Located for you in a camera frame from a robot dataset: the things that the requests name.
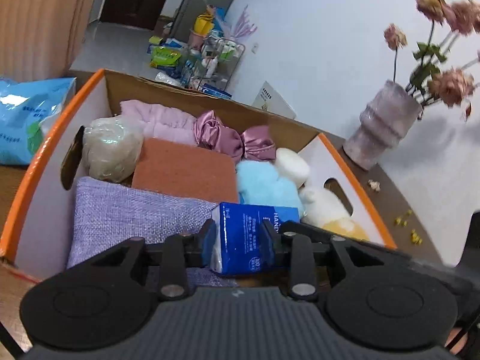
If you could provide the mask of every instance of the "purple woven fabric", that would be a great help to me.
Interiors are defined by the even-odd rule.
[[[198,233],[215,206],[204,200],[177,198],[83,177],[77,183],[67,267],[130,237],[141,236],[147,243],[159,243],[182,231]],[[192,287],[236,285],[234,280],[222,279],[208,268],[187,271]]]

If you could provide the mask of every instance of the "brown sponge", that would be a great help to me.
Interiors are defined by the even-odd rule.
[[[162,139],[145,139],[132,188],[208,202],[238,203],[233,159]]]

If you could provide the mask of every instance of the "flower vase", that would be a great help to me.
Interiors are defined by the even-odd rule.
[[[369,170],[387,148],[397,147],[421,111],[405,89],[388,80],[360,114],[360,127],[343,144],[345,154]]]

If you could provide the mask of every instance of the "ribbed gray panel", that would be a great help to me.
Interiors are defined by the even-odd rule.
[[[412,354],[377,352],[338,335],[316,307],[278,288],[199,288],[162,303],[128,340],[92,352],[34,346],[25,360],[453,360],[441,348]]]

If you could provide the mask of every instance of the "silver screw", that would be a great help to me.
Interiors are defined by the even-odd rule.
[[[292,292],[298,296],[308,296],[315,293],[315,287],[308,283],[299,283],[292,287]]]
[[[166,297],[176,298],[183,295],[185,290],[182,286],[179,286],[178,284],[168,284],[167,286],[163,286],[160,292]]]

